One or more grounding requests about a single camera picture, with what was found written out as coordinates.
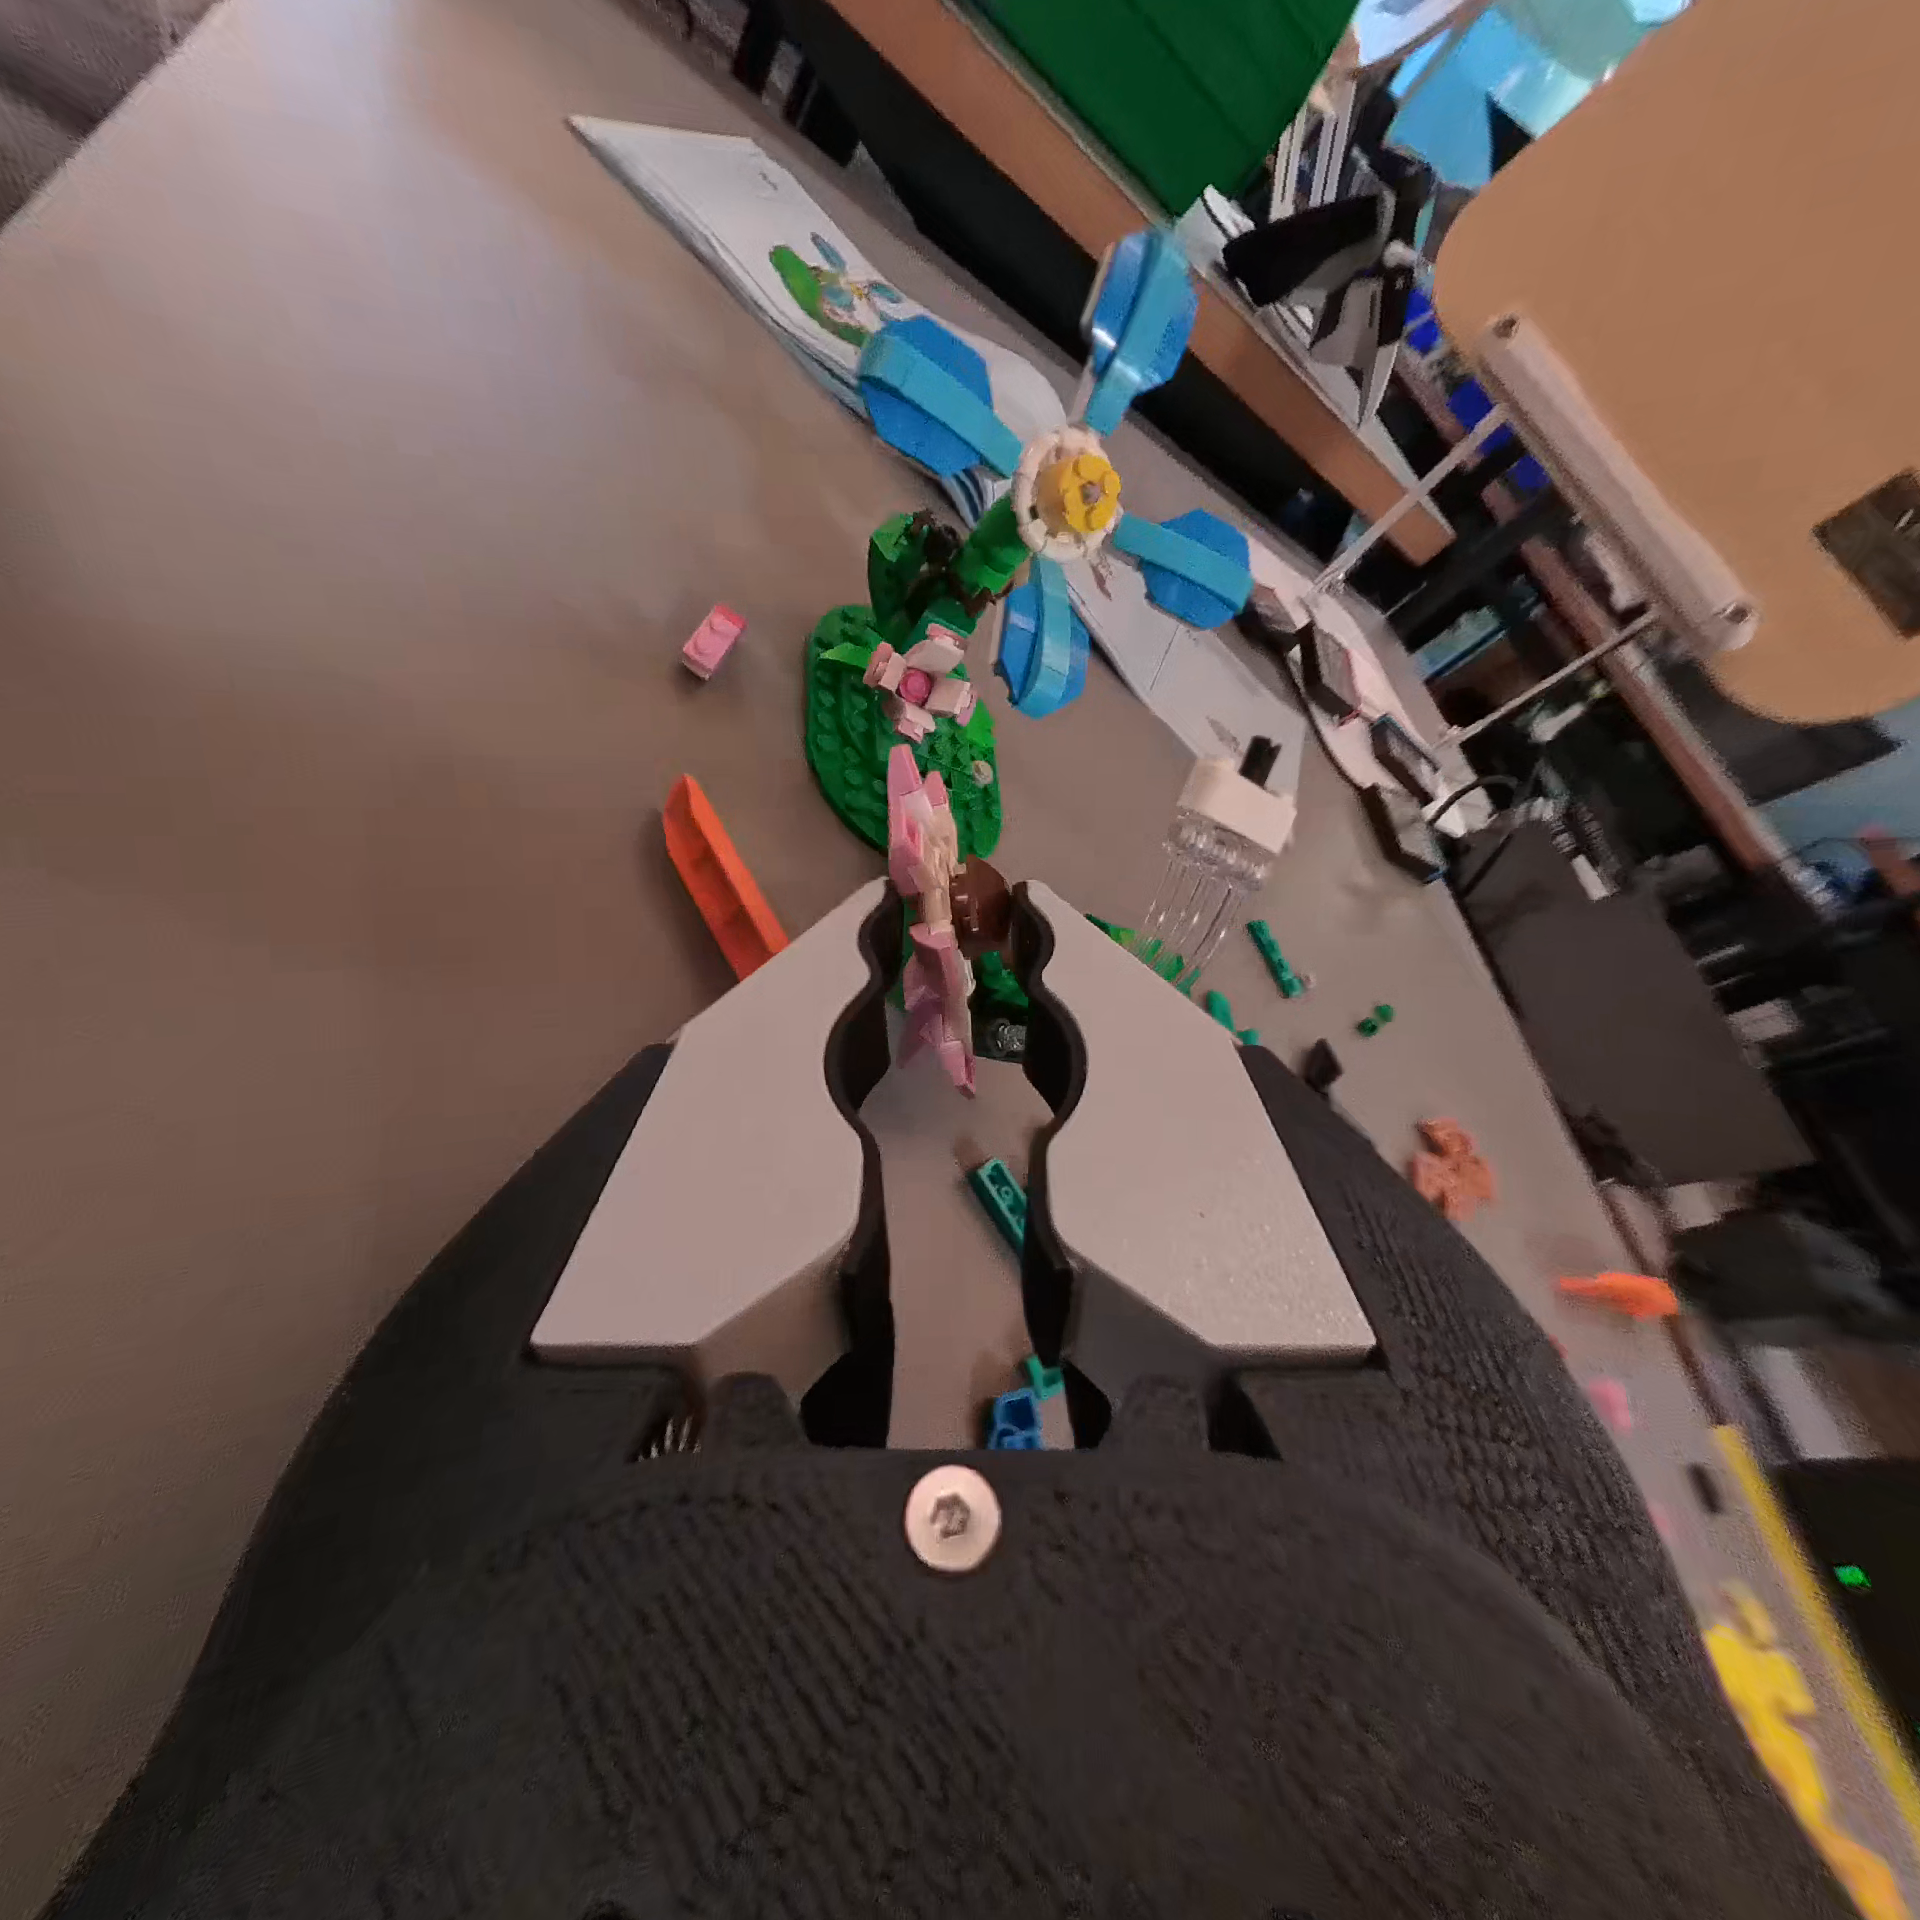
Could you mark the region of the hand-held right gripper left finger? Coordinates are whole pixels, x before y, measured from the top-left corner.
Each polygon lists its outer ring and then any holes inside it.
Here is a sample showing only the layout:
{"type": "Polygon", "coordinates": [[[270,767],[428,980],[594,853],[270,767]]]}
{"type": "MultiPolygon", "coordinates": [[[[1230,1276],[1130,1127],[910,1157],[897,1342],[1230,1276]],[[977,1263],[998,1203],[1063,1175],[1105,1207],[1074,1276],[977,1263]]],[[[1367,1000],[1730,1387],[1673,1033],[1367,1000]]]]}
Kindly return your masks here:
{"type": "Polygon", "coordinates": [[[895,1299],[867,1100],[895,1065],[900,896],[860,886],[667,1045],[531,1329],[561,1366],[770,1377],[827,1446],[880,1449],[895,1299]]]}

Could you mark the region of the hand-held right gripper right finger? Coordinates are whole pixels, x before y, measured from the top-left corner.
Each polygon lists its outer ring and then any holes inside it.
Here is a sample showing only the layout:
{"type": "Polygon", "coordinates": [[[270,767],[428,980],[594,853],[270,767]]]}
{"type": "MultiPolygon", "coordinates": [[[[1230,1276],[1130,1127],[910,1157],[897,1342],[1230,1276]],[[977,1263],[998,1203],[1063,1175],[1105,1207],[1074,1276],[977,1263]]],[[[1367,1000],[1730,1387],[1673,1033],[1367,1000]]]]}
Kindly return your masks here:
{"type": "Polygon", "coordinates": [[[1081,1449],[1130,1392],[1174,1382],[1208,1420],[1251,1375],[1341,1380],[1381,1333],[1244,1049],[1041,879],[1011,906],[1028,996],[1021,1299],[1081,1449]]]}

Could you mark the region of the pink lego flower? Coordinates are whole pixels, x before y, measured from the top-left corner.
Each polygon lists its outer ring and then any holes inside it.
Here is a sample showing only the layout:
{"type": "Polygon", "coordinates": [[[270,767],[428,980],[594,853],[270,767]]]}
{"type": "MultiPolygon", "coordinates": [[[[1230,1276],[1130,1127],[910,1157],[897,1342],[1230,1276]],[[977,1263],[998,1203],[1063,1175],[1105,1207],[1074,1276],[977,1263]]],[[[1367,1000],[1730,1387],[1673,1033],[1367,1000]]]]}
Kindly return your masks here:
{"type": "Polygon", "coordinates": [[[964,860],[947,779],[910,742],[885,760],[885,829],[885,870],[907,906],[900,1062],[927,1050],[971,1097],[971,962],[1011,933],[1011,890],[993,862],[964,860]]]}

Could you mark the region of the brick-built bird and flower model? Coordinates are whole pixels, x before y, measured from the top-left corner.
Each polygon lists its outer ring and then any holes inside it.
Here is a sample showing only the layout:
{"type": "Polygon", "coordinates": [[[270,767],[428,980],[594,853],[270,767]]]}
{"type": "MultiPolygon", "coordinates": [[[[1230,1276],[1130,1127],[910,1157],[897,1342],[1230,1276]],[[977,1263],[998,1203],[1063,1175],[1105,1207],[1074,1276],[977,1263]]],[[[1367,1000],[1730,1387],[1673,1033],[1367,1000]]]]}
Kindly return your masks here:
{"type": "Polygon", "coordinates": [[[1085,362],[1063,419],[1018,427],[981,352],[948,326],[890,319],[858,355],[878,440],[938,479],[988,479],[970,527],[933,510],[870,536],[870,597],[827,610],[803,649],[803,753],[830,809],[867,846],[890,842],[890,773],[943,777],[964,853],[1003,830],[994,713],[970,645],[998,616],[994,675],[1021,716],[1085,685],[1093,633],[1068,573],[1117,559],[1145,603],[1214,632],[1251,597],[1248,540],[1195,510],[1151,519],[1120,496],[1108,437],[1181,367],[1197,323],[1191,263],[1173,229],[1117,239],[1093,283],[1085,362]]]}

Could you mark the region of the brownish orange lego pieces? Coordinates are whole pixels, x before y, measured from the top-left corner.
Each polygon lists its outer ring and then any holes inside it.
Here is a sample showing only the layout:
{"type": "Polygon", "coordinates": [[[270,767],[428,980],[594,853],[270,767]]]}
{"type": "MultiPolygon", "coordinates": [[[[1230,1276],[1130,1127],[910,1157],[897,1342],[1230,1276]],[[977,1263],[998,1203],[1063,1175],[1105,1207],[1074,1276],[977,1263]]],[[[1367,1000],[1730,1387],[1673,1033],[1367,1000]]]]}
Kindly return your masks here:
{"type": "Polygon", "coordinates": [[[1420,1143],[1405,1162],[1405,1177],[1453,1225],[1465,1225],[1498,1199],[1498,1177],[1457,1120],[1424,1117],[1415,1130],[1420,1143]]]}

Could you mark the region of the green lego leaf piece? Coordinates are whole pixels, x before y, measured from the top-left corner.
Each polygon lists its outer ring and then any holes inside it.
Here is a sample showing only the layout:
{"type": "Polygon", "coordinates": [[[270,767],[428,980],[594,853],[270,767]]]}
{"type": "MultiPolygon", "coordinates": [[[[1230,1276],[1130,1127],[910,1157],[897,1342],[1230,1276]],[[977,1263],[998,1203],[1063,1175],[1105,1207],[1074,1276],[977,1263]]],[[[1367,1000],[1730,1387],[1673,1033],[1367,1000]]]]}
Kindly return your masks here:
{"type": "Polygon", "coordinates": [[[1133,926],[1108,922],[1098,915],[1085,915],[1085,920],[1117,947],[1148,966],[1148,972],[1164,983],[1170,983],[1177,995],[1191,995],[1197,983],[1197,966],[1188,962],[1188,956],[1173,947],[1164,937],[1133,926]]]}

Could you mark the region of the orange lego brick separator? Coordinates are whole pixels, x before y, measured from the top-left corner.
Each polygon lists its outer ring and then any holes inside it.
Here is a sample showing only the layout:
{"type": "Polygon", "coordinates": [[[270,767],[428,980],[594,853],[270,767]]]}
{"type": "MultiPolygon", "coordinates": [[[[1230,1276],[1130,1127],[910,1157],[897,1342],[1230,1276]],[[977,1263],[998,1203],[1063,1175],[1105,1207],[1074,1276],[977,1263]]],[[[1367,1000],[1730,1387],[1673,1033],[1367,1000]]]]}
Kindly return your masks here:
{"type": "Polygon", "coordinates": [[[757,877],[695,777],[681,777],[668,789],[664,846],[738,980],[753,976],[790,945],[757,877]]]}

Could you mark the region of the clear lego piece white cap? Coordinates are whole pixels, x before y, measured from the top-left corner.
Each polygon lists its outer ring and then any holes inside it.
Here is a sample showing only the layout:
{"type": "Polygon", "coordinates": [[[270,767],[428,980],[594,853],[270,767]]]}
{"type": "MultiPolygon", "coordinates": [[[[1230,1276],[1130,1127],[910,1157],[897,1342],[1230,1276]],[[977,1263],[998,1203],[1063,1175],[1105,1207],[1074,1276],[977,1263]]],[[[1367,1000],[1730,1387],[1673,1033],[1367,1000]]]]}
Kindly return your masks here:
{"type": "Polygon", "coordinates": [[[1268,786],[1277,760],[1268,735],[1254,735],[1241,757],[1195,760],[1165,829],[1164,877],[1137,927],[1197,966],[1195,989],[1288,846],[1298,802],[1268,786]]]}

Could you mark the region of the pile of yellow lego pieces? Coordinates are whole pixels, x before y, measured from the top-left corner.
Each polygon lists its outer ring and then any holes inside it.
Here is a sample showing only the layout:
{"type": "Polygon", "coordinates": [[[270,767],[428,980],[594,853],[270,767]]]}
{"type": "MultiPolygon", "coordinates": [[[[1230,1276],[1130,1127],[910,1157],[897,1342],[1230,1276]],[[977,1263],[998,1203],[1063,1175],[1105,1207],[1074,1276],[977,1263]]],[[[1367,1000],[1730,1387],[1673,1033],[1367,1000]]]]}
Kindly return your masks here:
{"type": "Polygon", "coordinates": [[[1730,1497],[1751,1522],[1784,1587],[1784,1617],[1813,1649],[1804,1663],[1790,1646],[1781,1617],[1748,1585],[1724,1585],[1724,1610],[1704,1639],[1724,1696],[1740,1732],[1781,1792],[1785,1809],[1841,1883],[1858,1916],[1918,1913],[1918,1763],[1898,1732],[1891,1707],[1870,1679],[1865,1663],[1821,1583],[1810,1549],[1740,1425],[1713,1425],[1718,1465],[1730,1497]],[[1864,1750],[1901,1835],[1907,1865],[1878,1847],[1847,1809],[1831,1772],[1837,1739],[1850,1733],[1864,1750]]]}

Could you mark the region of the lego instruction booklet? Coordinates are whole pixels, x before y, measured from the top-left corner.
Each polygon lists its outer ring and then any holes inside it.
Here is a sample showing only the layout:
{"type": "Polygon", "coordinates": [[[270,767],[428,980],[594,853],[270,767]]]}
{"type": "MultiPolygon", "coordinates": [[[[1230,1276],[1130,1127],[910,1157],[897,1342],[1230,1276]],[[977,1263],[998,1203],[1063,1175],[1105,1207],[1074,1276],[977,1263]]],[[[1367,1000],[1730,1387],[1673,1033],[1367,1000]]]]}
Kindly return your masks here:
{"type": "MultiPolygon", "coordinates": [[[[1113,455],[1123,405],[1181,365],[1197,287],[1174,287],[1185,265],[1164,229],[1143,229],[1103,265],[1090,303],[1085,370],[1067,405],[1011,347],[954,327],[885,283],[808,190],[755,139],[577,115],[571,132],[661,222],[878,440],[927,470],[977,525],[1001,505],[1041,509],[1043,462],[1061,462],[1093,430],[1113,455]]],[[[1195,757],[1244,757],[1254,736],[1277,745],[1273,790],[1300,779],[1310,722],[1218,633],[1245,607],[1268,552],[1214,517],[1154,522],[1133,502],[1103,527],[1043,532],[1021,546],[1015,603],[1038,632],[1073,607],[1073,637],[1043,637],[1041,665],[1024,665],[1015,616],[998,660],[1018,672],[1011,702],[1041,716],[1068,706],[1098,645],[1195,757]]]]}

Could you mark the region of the black box with green light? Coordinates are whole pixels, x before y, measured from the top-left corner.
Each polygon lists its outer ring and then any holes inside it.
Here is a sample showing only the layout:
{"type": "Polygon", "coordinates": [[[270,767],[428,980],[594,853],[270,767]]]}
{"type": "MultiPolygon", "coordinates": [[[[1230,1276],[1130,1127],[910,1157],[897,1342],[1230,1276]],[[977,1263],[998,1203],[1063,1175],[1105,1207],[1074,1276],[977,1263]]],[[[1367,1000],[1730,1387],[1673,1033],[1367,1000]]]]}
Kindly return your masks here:
{"type": "Polygon", "coordinates": [[[1918,1653],[1918,1459],[1794,1459],[1774,1489],[1864,1643],[1918,1653]]]}

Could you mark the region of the black and white plush toy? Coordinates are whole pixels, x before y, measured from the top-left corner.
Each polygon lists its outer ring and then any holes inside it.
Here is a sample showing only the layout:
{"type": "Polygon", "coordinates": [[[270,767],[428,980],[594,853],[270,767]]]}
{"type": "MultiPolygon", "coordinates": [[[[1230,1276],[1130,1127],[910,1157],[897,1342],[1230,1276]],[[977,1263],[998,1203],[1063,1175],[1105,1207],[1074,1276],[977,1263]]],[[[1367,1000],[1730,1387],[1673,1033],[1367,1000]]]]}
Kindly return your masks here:
{"type": "Polygon", "coordinates": [[[1420,265],[1420,217],[1438,173],[1430,160],[1384,145],[1378,185],[1268,219],[1221,250],[1221,270],[1254,307],[1317,296],[1310,359],[1358,377],[1358,426],[1387,393],[1420,265]]]}

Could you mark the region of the large wooden desk divider panel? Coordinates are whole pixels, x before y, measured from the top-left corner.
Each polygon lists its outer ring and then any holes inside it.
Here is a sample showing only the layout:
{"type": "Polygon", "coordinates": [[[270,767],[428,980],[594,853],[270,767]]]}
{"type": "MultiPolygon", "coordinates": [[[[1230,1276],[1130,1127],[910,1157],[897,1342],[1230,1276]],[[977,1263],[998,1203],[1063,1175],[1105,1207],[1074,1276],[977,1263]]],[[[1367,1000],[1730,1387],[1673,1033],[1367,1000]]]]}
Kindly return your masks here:
{"type": "Polygon", "coordinates": [[[1730,699],[1918,696],[1914,3],[1691,3],[1478,190],[1430,293],[1730,699]]]}

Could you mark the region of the wooden side desk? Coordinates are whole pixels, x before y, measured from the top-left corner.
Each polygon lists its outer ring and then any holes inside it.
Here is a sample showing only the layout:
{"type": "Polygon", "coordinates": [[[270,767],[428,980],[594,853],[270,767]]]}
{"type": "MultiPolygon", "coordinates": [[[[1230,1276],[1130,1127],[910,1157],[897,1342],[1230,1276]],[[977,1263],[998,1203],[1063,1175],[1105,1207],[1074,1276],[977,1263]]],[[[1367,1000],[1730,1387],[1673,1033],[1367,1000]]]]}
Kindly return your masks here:
{"type": "MultiPolygon", "coordinates": [[[[1158,217],[1125,169],[960,3],[830,3],[838,26],[907,82],[953,132],[1057,225],[1100,253],[1158,217]]],[[[1405,502],[1415,470],[1378,426],[1348,417],[1343,387],[1281,343],[1233,283],[1205,275],[1188,359],[1260,419],[1307,470],[1384,527],[1405,563],[1454,542],[1430,502],[1405,502]]]]}

